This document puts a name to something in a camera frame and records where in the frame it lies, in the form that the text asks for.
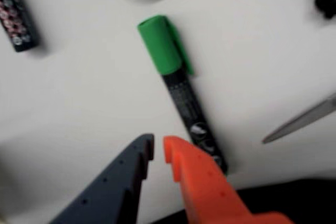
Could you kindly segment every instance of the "dark gray plastic object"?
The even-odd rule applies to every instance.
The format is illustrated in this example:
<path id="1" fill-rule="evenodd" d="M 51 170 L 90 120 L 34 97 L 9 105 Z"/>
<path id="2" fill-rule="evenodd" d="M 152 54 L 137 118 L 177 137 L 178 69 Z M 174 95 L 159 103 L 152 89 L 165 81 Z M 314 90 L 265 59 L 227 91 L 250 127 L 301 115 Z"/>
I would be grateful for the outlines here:
<path id="1" fill-rule="evenodd" d="M 138 137 L 50 224 L 136 223 L 153 158 L 154 135 Z"/>

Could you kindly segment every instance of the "marker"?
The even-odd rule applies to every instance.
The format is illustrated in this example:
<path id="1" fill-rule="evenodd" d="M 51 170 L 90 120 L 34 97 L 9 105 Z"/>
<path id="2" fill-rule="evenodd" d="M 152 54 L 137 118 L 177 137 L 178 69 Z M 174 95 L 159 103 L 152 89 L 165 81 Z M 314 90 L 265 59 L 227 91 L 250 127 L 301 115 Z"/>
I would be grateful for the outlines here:
<path id="1" fill-rule="evenodd" d="M 205 120 L 201 106 L 188 81 L 192 66 L 175 27 L 165 16 L 142 22 L 138 30 L 150 56 L 161 74 L 192 142 L 209 153 L 224 173 L 227 164 Z"/>

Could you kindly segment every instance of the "white table surface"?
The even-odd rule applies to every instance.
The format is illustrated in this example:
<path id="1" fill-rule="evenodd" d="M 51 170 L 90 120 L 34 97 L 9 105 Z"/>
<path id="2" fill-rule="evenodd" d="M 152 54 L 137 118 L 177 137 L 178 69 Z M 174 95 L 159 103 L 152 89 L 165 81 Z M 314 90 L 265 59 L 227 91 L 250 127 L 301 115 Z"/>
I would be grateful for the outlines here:
<path id="1" fill-rule="evenodd" d="M 182 209 L 162 137 L 189 140 L 137 32 L 166 14 L 236 188 L 333 176 L 336 114 L 262 138 L 336 91 L 336 26 L 313 0 L 26 0 L 45 46 L 16 54 L 0 32 L 0 212 L 47 223 L 134 138 L 156 137 L 139 223 Z"/>

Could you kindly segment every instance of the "orange plastic object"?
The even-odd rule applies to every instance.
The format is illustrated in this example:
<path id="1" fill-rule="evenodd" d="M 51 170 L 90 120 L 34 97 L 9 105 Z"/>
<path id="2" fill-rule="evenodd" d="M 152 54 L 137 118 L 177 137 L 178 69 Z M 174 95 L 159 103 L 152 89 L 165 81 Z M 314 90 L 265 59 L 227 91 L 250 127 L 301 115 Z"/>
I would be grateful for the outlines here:
<path id="1" fill-rule="evenodd" d="M 167 163 L 181 183 L 189 223 L 290 224 L 280 213 L 253 215 L 226 181 L 215 161 L 201 149 L 176 137 L 164 138 Z"/>

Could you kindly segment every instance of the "scissors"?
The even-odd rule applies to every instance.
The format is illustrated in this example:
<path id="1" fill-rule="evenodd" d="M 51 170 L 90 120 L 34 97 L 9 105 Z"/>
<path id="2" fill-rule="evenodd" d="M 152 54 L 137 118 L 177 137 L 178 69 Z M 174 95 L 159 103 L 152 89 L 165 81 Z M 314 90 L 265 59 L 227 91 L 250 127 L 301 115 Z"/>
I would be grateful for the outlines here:
<path id="1" fill-rule="evenodd" d="M 325 117 L 335 110 L 336 93 L 277 128 L 275 131 L 264 138 L 263 143 L 267 144 L 273 142 Z"/>

